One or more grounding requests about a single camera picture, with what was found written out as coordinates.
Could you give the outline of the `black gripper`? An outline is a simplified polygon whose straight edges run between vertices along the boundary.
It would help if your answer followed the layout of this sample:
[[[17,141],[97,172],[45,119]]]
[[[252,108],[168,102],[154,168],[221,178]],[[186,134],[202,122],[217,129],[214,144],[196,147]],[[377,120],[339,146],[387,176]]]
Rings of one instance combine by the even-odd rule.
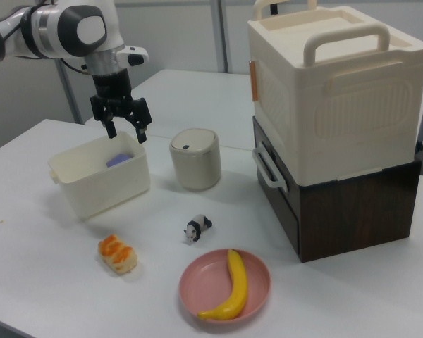
[[[133,99],[127,70],[92,77],[97,93],[90,98],[93,117],[102,123],[109,139],[116,135],[114,117],[125,118],[134,128],[139,143],[147,141],[147,126],[152,123],[144,98]]]

